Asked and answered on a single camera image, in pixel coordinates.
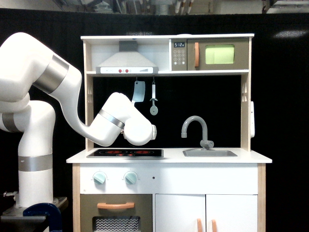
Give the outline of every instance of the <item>blue clamp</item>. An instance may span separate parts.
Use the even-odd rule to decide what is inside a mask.
[[[62,220],[60,210],[51,203],[34,204],[24,210],[23,216],[46,215],[50,232],[62,232]]]

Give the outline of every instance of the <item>play kitchen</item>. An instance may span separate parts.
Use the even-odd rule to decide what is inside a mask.
[[[191,116],[179,128],[190,139],[192,121],[202,127],[197,148],[94,148],[69,158],[73,164],[74,232],[264,232],[266,163],[251,151],[253,34],[173,36],[83,36],[85,115],[94,117],[93,79],[241,76],[240,147],[216,147],[207,124]],[[132,104],[142,102],[145,85],[136,81]],[[121,126],[115,118],[108,118]],[[160,131],[152,138],[160,136]]]

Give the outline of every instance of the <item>range hood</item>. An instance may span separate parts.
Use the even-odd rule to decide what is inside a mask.
[[[99,74],[150,74],[159,68],[137,51],[136,41],[120,41],[119,52],[96,67]]]

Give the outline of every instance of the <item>burner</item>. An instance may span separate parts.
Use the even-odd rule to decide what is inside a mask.
[[[162,158],[162,149],[98,149],[87,158]]]

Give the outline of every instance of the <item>digital clock display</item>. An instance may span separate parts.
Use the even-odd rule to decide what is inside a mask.
[[[185,43],[184,42],[176,42],[174,43],[174,47],[184,47]]]

